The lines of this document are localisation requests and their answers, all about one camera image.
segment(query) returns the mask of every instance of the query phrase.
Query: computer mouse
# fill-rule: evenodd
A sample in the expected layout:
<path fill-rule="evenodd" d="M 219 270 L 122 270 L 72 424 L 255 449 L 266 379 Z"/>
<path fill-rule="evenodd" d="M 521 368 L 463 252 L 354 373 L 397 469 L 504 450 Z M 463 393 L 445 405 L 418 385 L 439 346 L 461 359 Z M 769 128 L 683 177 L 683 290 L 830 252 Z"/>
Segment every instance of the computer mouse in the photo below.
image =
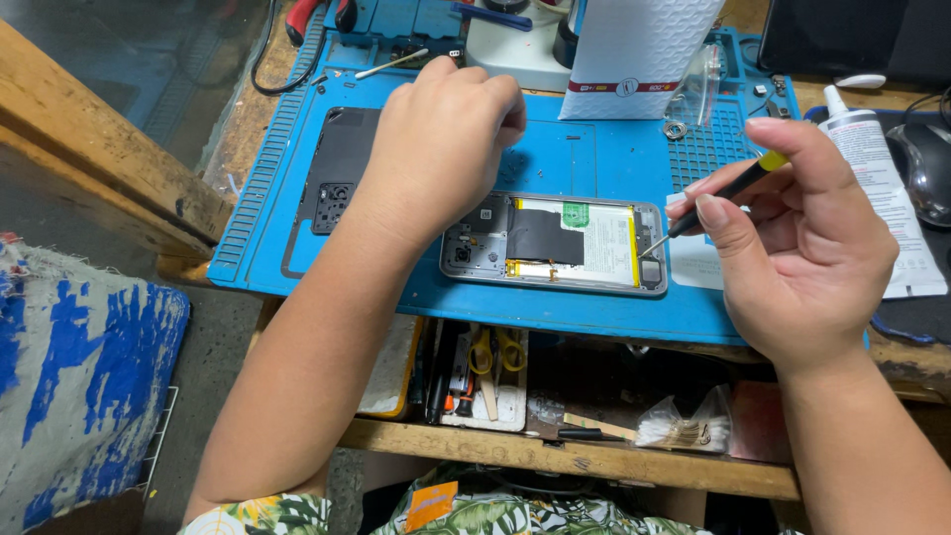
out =
<path fill-rule="evenodd" d="M 951 228 L 951 132 L 931 125 L 899 125 L 888 147 L 918 218 Z"/>

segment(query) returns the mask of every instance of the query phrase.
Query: wooden drawer edge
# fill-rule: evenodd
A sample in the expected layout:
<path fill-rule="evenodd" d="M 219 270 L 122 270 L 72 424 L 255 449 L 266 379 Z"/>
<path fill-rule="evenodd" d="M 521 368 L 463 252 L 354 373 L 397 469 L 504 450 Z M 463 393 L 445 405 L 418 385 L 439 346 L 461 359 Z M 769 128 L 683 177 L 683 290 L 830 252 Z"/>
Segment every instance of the wooden drawer edge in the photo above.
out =
<path fill-rule="evenodd" d="M 361 418 L 354 419 L 338 446 L 773 500 L 801 499 L 792 468 L 666 451 L 580 443 L 559 448 L 506 433 Z"/>

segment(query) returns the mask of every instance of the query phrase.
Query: tropical print shirt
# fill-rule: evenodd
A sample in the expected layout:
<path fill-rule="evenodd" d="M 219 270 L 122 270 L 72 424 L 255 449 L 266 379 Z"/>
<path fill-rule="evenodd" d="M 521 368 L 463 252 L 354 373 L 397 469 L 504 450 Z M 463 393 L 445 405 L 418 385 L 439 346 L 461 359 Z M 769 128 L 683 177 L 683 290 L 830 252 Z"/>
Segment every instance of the tropical print shirt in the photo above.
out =
<path fill-rule="evenodd" d="M 444 463 L 415 480 L 386 524 L 373 535 L 712 535 L 674 521 L 630 515 L 596 495 L 555 498 L 512 490 L 476 468 Z M 411 520 L 417 490 L 458 482 L 448 512 L 425 524 Z M 222 505 L 196 518 L 179 535 L 325 535 L 330 502 L 310 494 L 280 494 Z"/>

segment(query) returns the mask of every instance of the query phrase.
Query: hand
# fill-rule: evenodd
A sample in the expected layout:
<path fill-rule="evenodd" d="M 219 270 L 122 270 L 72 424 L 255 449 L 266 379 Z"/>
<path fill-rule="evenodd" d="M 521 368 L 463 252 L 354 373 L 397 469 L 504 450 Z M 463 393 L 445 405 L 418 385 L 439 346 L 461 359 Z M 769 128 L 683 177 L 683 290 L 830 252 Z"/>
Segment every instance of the hand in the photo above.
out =
<path fill-rule="evenodd" d="M 387 238 L 428 246 L 489 193 L 502 150 L 521 139 L 525 123 L 512 76 L 434 59 L 387 100 L 346 215 L 378 218 Z"/>
<path fill-rule="evenodd" d="M 720 254 L 729 317 L 781 376 L 864 354 L 862 334 L 888 285 L 898 243 L 818 129 L 756 118 L 747 121 L 747 134 L 791 165 L 733 202 L 711 194 L 751 161 L 721 168 L 687 188 L 687 200 L 668 206 L 668 217 L 682 217 L 696 202 Z"/>

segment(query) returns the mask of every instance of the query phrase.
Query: orange tag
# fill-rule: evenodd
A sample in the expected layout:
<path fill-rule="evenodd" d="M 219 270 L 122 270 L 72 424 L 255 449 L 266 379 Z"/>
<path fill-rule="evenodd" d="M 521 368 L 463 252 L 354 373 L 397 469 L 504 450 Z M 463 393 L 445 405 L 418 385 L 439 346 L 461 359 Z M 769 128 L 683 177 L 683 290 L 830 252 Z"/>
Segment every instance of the orange tag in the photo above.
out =
<path fill-rule="evenodd" d="M 413 493 L 410 510 L 406 513 L 406 532 L 423 527 L 453 510 L 453 499 L 459 492 L 459 482 L 427 486 Z"/>

